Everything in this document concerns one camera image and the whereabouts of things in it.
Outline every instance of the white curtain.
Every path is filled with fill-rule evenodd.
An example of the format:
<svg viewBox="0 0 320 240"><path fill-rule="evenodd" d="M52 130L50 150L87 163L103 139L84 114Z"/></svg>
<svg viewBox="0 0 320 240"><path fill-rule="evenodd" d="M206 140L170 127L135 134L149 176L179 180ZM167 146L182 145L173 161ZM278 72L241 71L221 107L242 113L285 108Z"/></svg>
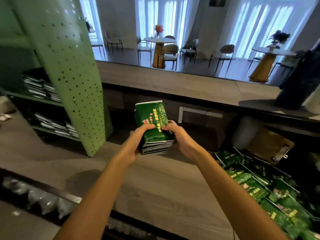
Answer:
<svg viewBox="0 0 320 240"><path fill-rule="evenodd" d="M135 0L137 36L154 37L156 24L163 26L162 37L174 36L182 46L190 35L200 0Z"/></svg>
<svg viewBox="0 0 320 240"><path fill-rule="evenodd" d="M219 47L234 44L234 57L253 59L253 47L271 44L277 30L290 33L281 49L289 50L306 24L318 0L231 0Z"/></svg>
<svg viewBox="0 0 320 240"><path fill-rule="evenodd" d="M100 20L97 10L96 0L79 0L82 13L84 18L89 21L89 24L92 26L92 31L89 33L91 44L96 44L97 42L103 43L102 32L100 28Z"/></svg>

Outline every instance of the perforated metal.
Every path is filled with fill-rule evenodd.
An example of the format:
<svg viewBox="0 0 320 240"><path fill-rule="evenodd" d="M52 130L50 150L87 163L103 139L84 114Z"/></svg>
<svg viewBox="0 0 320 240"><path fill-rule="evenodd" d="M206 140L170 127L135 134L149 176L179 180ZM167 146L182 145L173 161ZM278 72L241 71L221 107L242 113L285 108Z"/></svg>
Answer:
<svg viewBox="0 0 320 240"><path fill-rule="evenodd" d="M79 0L10 2L87 154L93 156L112 133L112 125Z"/></svg>

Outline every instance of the hand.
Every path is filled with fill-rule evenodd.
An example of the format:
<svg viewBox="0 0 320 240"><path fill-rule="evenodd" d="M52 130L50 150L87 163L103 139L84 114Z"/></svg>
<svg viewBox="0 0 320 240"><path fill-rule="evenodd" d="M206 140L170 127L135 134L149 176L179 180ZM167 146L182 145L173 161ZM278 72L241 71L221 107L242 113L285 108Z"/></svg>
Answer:
<svg viewBox="0 0 320 240"><path fill-rule="evenodd" d="M161 129L174 132L182 154L193 161L196 160L195 152L202 147L198 145L181 126L178 126L173 120L169 120L169 124L162 126Z"/></svg>
<svg viewBox="0 0 320 240"><path fill-rule="evenodd" d="M139 153L137 147L141 141L143 133L154 128L154 124L145 123L135 131L130 132L129 138L122 144L122 148L117 156L131 164Z"/></svg>

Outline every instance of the forearm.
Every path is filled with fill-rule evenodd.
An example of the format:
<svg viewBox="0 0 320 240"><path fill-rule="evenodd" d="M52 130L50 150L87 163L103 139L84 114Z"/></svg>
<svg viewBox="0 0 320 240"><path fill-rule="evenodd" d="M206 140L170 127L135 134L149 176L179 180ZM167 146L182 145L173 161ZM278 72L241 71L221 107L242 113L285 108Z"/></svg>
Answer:
<svg viewBox="0 0 320 240"><path fill-rule="evenodd" d="M286 235L259 204L234 181L202 147L194 159L240 239L287 240Z"/></svg>
<svg viewBox="0 0 320 240"><path fill-rule="evenodd" d="M125 159L116 155L54 240L101 239L128 166Z"/></svg>

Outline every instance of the white wall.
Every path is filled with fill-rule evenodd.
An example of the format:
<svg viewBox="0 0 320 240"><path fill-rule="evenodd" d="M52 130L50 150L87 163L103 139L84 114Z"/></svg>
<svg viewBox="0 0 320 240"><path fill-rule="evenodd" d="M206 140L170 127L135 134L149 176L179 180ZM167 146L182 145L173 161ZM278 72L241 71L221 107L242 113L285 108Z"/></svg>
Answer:
<svg viewBox="0 0 320 240"><path fill-rule="evenodd" d="M218 47L227 11L232 0L226 0L224 7L209 7L210 0L201 0L205 4L202 11L201 27L199 31L198 57L209 59L211 53L214 54Z"/></svg>
<svg viewBox="0 0 320 240"><path fill-rule="evenodd" d="M105 31L120 36L124 48L137 48L134 0L96 0L103 38Z"/></svg>
<svg viewBox="0 0 320 240"><path fill-rule="evenodd" d="M315 6L309 20L295 41L292 51L309 50L320 38L320 1Z"/></svg>

